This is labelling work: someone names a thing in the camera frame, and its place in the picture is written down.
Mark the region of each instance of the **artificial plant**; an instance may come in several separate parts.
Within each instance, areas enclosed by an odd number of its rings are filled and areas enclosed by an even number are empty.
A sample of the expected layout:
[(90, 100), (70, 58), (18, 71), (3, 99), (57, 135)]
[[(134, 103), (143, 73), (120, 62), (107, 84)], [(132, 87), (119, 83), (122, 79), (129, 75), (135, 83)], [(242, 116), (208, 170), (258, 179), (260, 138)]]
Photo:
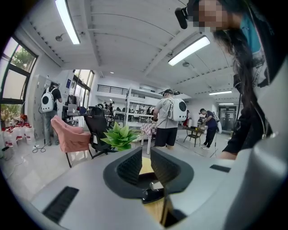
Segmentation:
[(123, 151), (131, 148), (129, 143), (138, 137), (139, 130), (129, 129), (128, 126), (120, 128), (118, 123), (115, 122), (113, 129), (108, 129), (107, 133), (104, 134), (106, 138), (101, 139), (102, 141), (112, 147), (117, 147), (119, 151)]

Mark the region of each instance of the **t-shirt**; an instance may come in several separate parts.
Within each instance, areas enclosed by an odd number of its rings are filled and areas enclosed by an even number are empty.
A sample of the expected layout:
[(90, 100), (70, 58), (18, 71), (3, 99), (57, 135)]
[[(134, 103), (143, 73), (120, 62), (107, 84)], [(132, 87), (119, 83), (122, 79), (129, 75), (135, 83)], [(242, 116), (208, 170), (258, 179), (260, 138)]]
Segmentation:
[(168, 98), (161, 99), (155, 109), (159, 110), (157, 128), (177, 128), (178, 121), (168, 119), (168, 111), (171, 101)]
[(260, 42), (250, 17), (247, 14), (243, 15), (240, 29), (245, 35), (248, 46), (252, 52), (253, 79), (252, 86), (257, 98), (267, 89), (267, 63), (264, 60)]
[[(52, 90), (54, 89), (53, 86), (50, 86), (49, 87), (49, 92), (51, 92)], [(53, 95), (53, 98), (54, 98), (54, 102), (56, 102), (57, 99), (60, 99), (61, 98), (61, 93), (59, 91), (59, 89), (54, 89), (53, 92), (52, 92), (52, 95)], [(54, 103), (54, 109), (55, 111), (57, 111), (57, 102)]]
[(217, 122), (215, 120), (214, 114), (211, 111), (208, 110), (205, 117), (207, 118), (209, 116), (212, 116), (212, 118), (206, 123), (208, 128), (212, 128), (212, 127), (217, 126)]

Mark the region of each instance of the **white floor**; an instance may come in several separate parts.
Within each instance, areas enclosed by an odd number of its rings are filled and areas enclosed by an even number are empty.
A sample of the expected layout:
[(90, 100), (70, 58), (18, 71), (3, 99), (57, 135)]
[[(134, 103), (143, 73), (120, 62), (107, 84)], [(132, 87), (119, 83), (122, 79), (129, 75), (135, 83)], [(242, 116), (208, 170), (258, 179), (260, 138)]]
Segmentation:
[[(200, 148), (199, 140), (194, 147), (194, 139), (186, 137), (186, 130), (178, 130), (178, 140), (175, 143), (174, 151), (185, 152), (187, 154), (197, 155), (199, 157), (215, 157), (220, 154), (227, 145), (229, 136), (225, 134), (217, 134), (210, 147), (210, 150), (203, 150)], [(206, 135), (201, 136), (201, 143), (205, 142)], [(44, 141), (37, 141), (40, 147), (43, 146)], [(141, 142), (134, 144), (134, 147), (141, 146)], [(70, 170), (65, 153), (60, 150), (60, 146), (45, 146), (46, 152), (32, 153), (33, 145), (22, 143), (19, 145), (12, 158), (8, 161), (0, 159), (0, 167), (4, 177), (11, 189), (19, 196), (32, 200), (35, 194), (40, 191), (44, 186), (59, 177), (61, 174)], [(143, 153), (144, 157), (150, 158), (146, 154), (147, 141), (144, 142)], [(69, 153), (69, 159), (72, 167), (76, 164), (81, 164), (83, 161), (92, 160), (88, 151)]]

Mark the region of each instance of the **pink armchair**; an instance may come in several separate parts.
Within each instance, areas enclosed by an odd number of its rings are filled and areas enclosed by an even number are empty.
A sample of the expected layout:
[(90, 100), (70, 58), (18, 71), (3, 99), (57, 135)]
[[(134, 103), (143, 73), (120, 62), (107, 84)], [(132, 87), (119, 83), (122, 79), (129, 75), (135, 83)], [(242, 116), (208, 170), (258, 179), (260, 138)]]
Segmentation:
[(68, 125), (57, 115), (55, 115), (54, 118), (56, 118), (63, 126), (70, 129), (74, 133), (83, 133), (84, 132), (82, 127), (74, 127), (74, 126)]
[(66, 126), (66, 124), (59, 121), (56, 116), (51, 119), (51, 124), (58, 135), (61, 151), (66, 154), (69, 167), (71, 167), (71, 164), (67, 155), (68, 152), (88, 150), (91, 158), (93, 158), (89, 149), (91, 133), (75, 133), (75, 129), (67, 127), (69, 125)]

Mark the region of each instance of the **fluorescent light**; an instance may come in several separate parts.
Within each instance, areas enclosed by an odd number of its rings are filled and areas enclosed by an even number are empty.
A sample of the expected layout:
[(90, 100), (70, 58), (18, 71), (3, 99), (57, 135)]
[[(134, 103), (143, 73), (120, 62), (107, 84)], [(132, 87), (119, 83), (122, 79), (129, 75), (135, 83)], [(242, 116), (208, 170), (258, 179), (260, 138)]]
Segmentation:
[(72, 19), (70, 17), (69, 11), (68, 11), (68, 4), (66, 0), (56, 0), (56, 7), (60, 14), (60, 17), (62, 19), (62, 22), (67, 30), (67, 33), (69, 34), (69, 37), (73, 44), (80, 44), (78, 35), (75, 31), (74, 25), (72, 23)]
[(197, 50), (203, 48), (206, 45), (209, 45), (210, 41), (206, 36), (201, 37), (200, 39), (193, 42), (191, 45), (187, 46), (183, 49), (180, 53), (178, 53), (175, 57), (171, 58), (168, 61), (168, 64), (174, 66), (184, 58), (188, 57), (189, 55), (193, 54)]
[(232, 91), (223, 91), (223, 92), (210, 93), (209, 95), (217, 95), (217, 94), (224, 94), (224, 93), (232, 93)]

